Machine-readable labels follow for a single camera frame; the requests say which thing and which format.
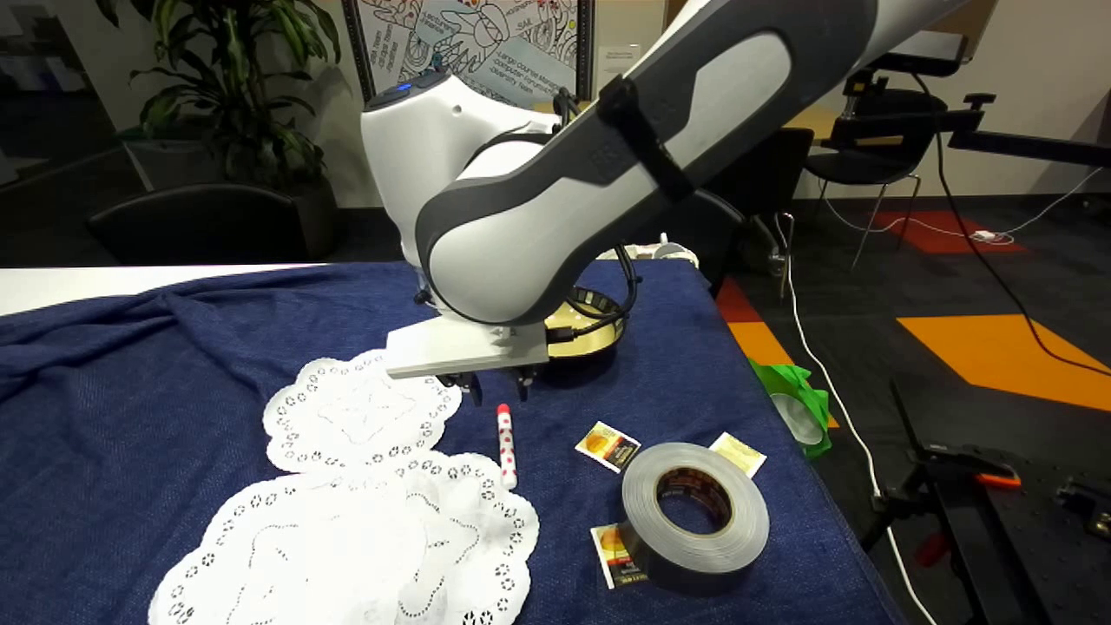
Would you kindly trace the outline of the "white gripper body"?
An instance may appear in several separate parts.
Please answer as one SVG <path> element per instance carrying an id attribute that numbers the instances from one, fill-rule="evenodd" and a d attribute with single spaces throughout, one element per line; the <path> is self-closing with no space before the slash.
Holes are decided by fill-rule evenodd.
<path id="1" fill-rule="evenodd" d="M 484 326 L 468 321 L 433 317 L 401 326 L 387 336 L 387 370 L 391 380 L 468 374 L 544 361 L 549 339 L 542 324 Z"/>

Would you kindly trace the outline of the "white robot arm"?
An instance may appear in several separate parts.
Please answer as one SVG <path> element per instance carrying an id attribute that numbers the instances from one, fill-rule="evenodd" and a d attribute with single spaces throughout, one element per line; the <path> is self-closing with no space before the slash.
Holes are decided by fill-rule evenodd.
<path id="1" fill-rule="evenodd" d="M 544 321 L 618 247 L 843 78 L 965 0 L 688 0 L 596 100 L 558 118 L 453 73 L 362 111 L 362 145 L 432 317 L 387 335 L 387 370 L 468 374 L 549 357 Z"/>

